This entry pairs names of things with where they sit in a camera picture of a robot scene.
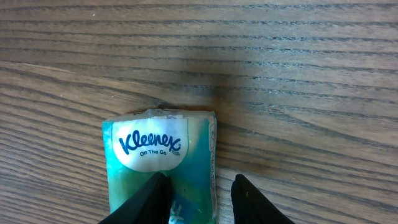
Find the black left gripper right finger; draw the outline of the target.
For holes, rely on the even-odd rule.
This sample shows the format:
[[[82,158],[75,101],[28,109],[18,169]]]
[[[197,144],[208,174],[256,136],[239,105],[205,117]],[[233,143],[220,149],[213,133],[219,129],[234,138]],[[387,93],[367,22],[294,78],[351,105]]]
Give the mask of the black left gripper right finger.
[[[294,224],[242,174],[232,183],[231,201],[235,224]]]

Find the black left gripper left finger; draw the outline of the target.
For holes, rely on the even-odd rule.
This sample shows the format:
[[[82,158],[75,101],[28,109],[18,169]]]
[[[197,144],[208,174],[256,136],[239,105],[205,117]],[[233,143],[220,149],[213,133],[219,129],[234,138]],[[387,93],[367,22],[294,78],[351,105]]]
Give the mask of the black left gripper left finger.
[[[99,224],[168,224],[172,197],[170,177],[156,172],[132,197]]]

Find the teal Kleenex tissue pack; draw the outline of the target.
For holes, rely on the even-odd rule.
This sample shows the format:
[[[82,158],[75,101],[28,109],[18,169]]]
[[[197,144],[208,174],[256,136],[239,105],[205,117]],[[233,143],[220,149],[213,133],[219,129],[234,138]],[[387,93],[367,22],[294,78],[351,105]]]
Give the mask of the teal Kleenex tissue pack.
[[[103,121],[110,212],[161,172],[172,185],[169,223],[216,223],[216,129],[212,111],[149,109]]]

